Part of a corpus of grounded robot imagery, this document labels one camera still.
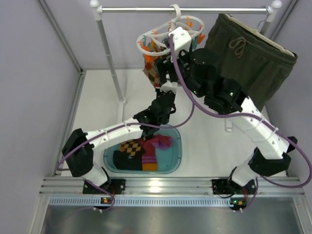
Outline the brown orange argyle sock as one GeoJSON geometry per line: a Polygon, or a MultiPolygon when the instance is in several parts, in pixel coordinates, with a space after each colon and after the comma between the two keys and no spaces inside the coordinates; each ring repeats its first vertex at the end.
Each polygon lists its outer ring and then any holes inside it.
{"type": "Polygon", "coordinates": [[[155,88],[160,87],[160,79],[155,65],[155,61],[159,57],[153,57],[149,55],[143,55],[143,57],[144,57],[144,69],[143,69],[144,74],[155,88]]]}

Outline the brown yellow argyle sock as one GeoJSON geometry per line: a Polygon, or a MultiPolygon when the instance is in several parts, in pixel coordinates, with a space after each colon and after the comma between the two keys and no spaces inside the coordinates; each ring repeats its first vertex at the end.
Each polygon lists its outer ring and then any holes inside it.
{"type": "Polygon", "coordinates": [[[122,142],[120,144],[120,151],[127,153],[131,159],[139,159],[145,154],[145,149],[143,147],[144,140],[142,139],[132,139],[129,141],[122,142]]]}

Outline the white clip sock hanger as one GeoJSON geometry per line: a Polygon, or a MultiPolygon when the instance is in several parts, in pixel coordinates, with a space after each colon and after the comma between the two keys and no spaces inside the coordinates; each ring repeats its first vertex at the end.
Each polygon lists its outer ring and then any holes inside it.
{"type": "Polygon", "coordinates": [[[205,24],[201,19],[189,15],[183,16],[177,4],[172,4],[171,7],[174,8],[175,15],[170,21],[140,35],[136,40],[137,48],[148,60],[170,53],[167,40],[171,34],[178,32],[181,36],[188,34],[194,43],[194,49],[205,38],[202,34],[205,24]]]}

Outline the maroon orange striped sock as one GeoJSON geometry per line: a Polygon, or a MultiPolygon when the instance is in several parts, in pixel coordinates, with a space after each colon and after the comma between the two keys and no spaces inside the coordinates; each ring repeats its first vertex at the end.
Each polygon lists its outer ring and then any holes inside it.
{"type": "Polygon", "coordinates": [[[156,158],[156,149],[153,144],[145,143],[144,144],[145,153],[142,155],[142,170],[143,171],[157,171],[157,158],[156,158]]]}

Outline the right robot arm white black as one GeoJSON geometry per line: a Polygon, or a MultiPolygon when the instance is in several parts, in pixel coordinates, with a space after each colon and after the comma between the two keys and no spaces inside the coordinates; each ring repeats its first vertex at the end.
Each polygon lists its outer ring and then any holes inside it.
{"type": "Polygon", "coordinates": [[[282,137],[233,79],[220,74],[219,57],[208,49],[166,49],[155,59],[160,87],[179,83],[191,102],[210,116],[229,118],[256,145],[251,157],[235,167],[228,185],[239,189],[258,176],[288,170],[297,139],[282,137]]]}

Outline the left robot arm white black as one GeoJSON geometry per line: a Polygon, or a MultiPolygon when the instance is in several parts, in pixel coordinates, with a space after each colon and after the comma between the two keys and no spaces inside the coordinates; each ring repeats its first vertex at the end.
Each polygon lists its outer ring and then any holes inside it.
{"type": "Polygon", "coordinates": [[[150,137],[168,122],[176,112],[176,90],[156,89],[156,98],[151,105],[132,118],[97,131],[74,130],[62,148],[62,162],[65,162],[72,177],[81,177],[94,185],[107,189],[111,183],[105,169],[96,162],[104,151],[124,141],[150,137]]]}

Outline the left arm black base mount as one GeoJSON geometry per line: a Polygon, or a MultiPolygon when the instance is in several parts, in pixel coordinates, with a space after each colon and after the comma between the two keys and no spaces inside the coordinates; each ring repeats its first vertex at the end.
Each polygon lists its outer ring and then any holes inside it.
{"type": "MultiPolygon", "coordinates": [[[[111,179],[110,183],[107,182],[99,187],[111,193],[112,195],[121,195],[125,191],[126,180],[125,179],[111,179]]],[[[87,194],[87,195],[104,194],[104,192],[95,188],[88,182],[84,182],[82,193],[87,194]]]]}

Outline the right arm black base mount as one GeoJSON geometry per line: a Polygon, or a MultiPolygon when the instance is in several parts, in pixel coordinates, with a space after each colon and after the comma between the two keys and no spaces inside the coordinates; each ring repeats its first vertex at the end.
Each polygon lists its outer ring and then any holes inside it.
{"type": "Polygon", "coordinates": [[[254,195],[256,184],[251,180],[242,187],[227,179],[213,179],[212,188],[214,195],[254,195]]]}

